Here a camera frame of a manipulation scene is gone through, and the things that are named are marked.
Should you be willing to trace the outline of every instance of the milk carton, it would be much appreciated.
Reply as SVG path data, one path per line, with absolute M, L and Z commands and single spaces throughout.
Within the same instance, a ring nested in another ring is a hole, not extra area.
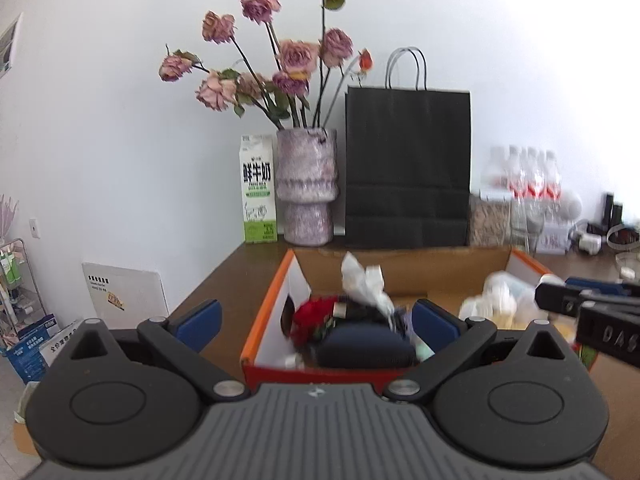
M 278 231 L 271 137 L 242 136 L 240 167 L 244 241 L 275 242 Z

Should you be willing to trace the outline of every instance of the red cloth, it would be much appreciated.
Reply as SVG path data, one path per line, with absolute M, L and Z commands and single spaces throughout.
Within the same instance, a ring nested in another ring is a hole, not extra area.
M 309 298 L 300 305 L 293 315 L 293 325 L 289 337 L 298 348 L 304 346 L 311 338 L 314 330 L 324 324 L 324 320 L 334 313 L 334 304 L 338 296 Z

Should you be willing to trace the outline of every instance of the ribbed gray surface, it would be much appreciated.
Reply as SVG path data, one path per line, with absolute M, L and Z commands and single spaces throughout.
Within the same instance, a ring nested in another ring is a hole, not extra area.
M 366 384 L 265 384 L 219 404 L 171 454 L 111 471 L 44 463 L 31 480 L 604 480 L 587 464 L 510 472 L 444 443 L 420 408 L 380 399 Z

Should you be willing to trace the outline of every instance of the open box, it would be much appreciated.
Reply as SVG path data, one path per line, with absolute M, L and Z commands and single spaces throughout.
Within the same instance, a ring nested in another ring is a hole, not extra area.
M 345 251 L 292 249 L 285 254 L 260 306 L 242 349 L 241 365 L 247 385 L 260 383 L 370 383 L 381 392 L 404 369 L 290 369 L 285 358 L 296 350 L 285 336 L 282 314 L 288 296 L 295 307 L 310 295 L 342 293 L 340 266 Z M 412 251 L 353 251 L 364 266 L 380 265 L 385 292 L 396 306 L 412 307 L 428 298 L 457 315 L 462 302 L 482 293 L 492 272 L 506 270 L 537 285 L 550 271 L 529 255 L 509 247 L 437 248 Z

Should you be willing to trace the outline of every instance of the metal rack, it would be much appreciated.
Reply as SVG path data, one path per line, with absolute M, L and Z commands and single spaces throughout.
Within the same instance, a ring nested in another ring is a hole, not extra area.
M 33 277 L 24 240 L 16 238 L 0 246 L 0 251 L 4 254 L 8 250 L 11 250 L 17 261 L 20 277 L 10 280 L 0 265 L 0 286 L 4 289 L 0 290 L 0 349 L 17 343 L 18 332 L 21 329 L 47 314 Z M 13 311 L 13 316 L 10 315 L 9 309 Z

